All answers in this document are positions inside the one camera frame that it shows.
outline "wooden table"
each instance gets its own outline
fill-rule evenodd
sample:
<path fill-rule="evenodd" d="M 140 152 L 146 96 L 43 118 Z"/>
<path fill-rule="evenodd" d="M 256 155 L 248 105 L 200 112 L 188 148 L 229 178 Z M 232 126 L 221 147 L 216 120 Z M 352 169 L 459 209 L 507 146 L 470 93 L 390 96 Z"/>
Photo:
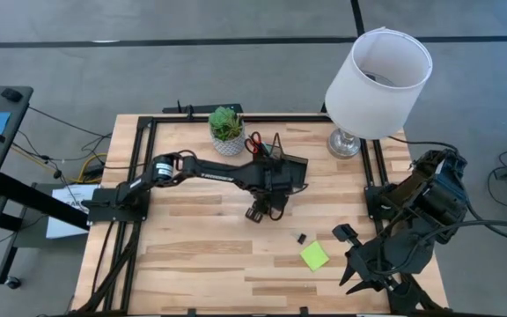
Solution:
<path fill-rule="evenodd" d="M 109 148 L 109 166 L 127 166 L 136 133 L 138 115 L 119 115 Z M 332 123 L 247 123 L 246 131 L 259 131 L 270 142 L 279 132 L 286 153 L 309 159 L 303 193 L 290 198 L 280 221 L 265 217 L 256 224 L 244 217 L 253 198 L 234 185 L 190 179 L 174 188 L 155 188 L 148 219 L 143 223 L 135 278 L 129 306 L 131 314 L 186 313 L 386 313 L 386 292 L 360 291 L 346 296 L 359 281 L 338 283 L 346 266 L 349 245 L 338 242 L 331 230 L 350 223 L 363 241 L 375 236 L 367 217 L 363 188 L 366 185 L 361 155 L 338 160 L 327 151 Z M 154 156 L 190 149 L 200 159 L 240 165 L 251 160 L 242 152 L 226 158 L 216 153 L 207 123 L 160 123 Z M 404 137 L 401 131 L 397 137 Z M 143 158 L 143 146 L 140 159 Z M 371 163 L 378 180 L 372 143 Z M 410 157 L 405 144 L 381 140 L 390 181 L 408 177 Z M 103 186 L 125 181 L 126 170 L 107 169 Z M 73 307 L 91 294 L 99 252 L 108 224 L 92 226 L 85 249 Z M 108 272 L 114 234 L 108 242 L 99 282 Z M 297 243 L 300 233 L 306 243 Z M 299 252 L 318 240 L 330 257 L 323 268 L 311 272 Z M 118 278 L 113 308 L 118 307 L 124 273 Z M 435 257 L 416 280 L 440 305 L 445 292 Z"/>

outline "white lamp shade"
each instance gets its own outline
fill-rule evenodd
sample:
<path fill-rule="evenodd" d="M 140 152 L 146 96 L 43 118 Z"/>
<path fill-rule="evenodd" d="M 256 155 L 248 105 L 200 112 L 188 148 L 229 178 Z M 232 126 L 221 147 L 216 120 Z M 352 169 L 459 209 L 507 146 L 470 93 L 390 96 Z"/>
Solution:
<path fill-rule="evenodd" d="M 369 31 L 327 89 L 326 109 L 353 136 L 390 136 L 404 126 L 431 69 L 430 53 L 415 38 L 384 27 Z"/>

